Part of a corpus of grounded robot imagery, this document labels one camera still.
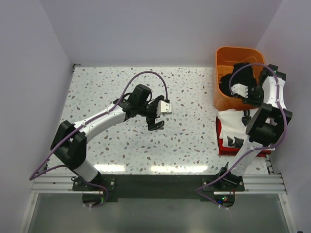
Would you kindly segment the white t shirt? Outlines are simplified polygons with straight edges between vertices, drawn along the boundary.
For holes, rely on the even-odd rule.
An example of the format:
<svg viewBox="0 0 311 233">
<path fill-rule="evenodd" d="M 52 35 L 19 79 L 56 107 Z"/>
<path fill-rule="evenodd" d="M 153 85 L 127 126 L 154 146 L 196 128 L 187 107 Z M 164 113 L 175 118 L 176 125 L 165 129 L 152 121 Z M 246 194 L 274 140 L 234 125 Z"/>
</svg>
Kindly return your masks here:
<svg viewBox="0 0 311 233">
<path fill-rule="evenodd" d="M 248 141 L 246 127 L 258 109 L 219 111 L 217 118 L 221 124 L 222 145 L 229 148 L 241 148 Z"/>
</svg>

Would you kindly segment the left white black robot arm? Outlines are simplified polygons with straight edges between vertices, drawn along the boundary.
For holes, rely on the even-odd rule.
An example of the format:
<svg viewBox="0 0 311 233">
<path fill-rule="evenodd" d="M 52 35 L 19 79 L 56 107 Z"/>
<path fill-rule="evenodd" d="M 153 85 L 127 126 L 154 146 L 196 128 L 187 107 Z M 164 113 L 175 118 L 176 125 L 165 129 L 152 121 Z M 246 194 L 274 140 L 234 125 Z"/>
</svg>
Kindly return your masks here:
<svg viewBox="0 0 311 233">
<path fill-rule="evenodd" d="M 136 116 L 146 118 L 147 129 L 163 129 L 164 121 L 157 122 L 161 115 L 172 113 L 173 107 L 163 95 L 148 100 L 152 91 L 139 84 L 134 91 L 116 99 L 108 108 L 87 119 L 70 123 L 62 122 L 51 145 L 52 153 L 70 171 L 84 179 L 84 186 L 96 190 L 103 185 L 101 173 L 87 160 L 87 144 L 108 128 Z"/>
</svg>

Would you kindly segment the black garment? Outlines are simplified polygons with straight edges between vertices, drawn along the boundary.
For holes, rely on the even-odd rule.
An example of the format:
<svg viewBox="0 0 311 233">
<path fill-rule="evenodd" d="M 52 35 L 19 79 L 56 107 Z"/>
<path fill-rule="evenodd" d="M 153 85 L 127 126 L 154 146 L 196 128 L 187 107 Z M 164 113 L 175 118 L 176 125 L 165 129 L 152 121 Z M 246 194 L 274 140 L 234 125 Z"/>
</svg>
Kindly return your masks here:
<svg viewBox="0 0 311 233">
<path fill-rule="evenodd" d="M 235 73 L 238 69 L 248 64 L 249 63 L 237 63 L 234 65 L 232 73 L 226 74 L 220 78 L 219 89 L 224 95 L 232 97 L 229 90 L 229 80 L 233 73 Z M 253 69 L 251 66 L 244 68 L 234 76 L 231 82 L 232 86 L 238 83 L 243 84 L 249 88 L 255 87 L 257 85 L 257 80 L 253 76 Z"/>
</svg>

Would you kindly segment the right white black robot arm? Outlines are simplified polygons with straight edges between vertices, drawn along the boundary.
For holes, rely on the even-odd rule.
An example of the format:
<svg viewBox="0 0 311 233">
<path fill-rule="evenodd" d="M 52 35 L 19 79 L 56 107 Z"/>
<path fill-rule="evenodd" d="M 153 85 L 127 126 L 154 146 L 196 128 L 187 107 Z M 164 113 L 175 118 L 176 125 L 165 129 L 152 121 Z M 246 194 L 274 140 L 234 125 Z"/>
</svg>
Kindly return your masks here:
<svg viewBox="0 0 311 233">
<path fill-rule="evenodd" d="M 251 70 L 246 64 L 233 72 L 229 91 L 254 109 L 219 111 L 220 138 L 227 147 L 239 147 L 234 164 L 226 164 L 217 174 L 215 186 L 223 191 L 241 188 L 242 177 L 254 158 L 264 150 L 273 150 L 283 140 L 293 117 L 284 102 L 285 73 L 272 64 L 263 65 L 254 86 L 233 83 L 238 75 Z"/>
</svg>

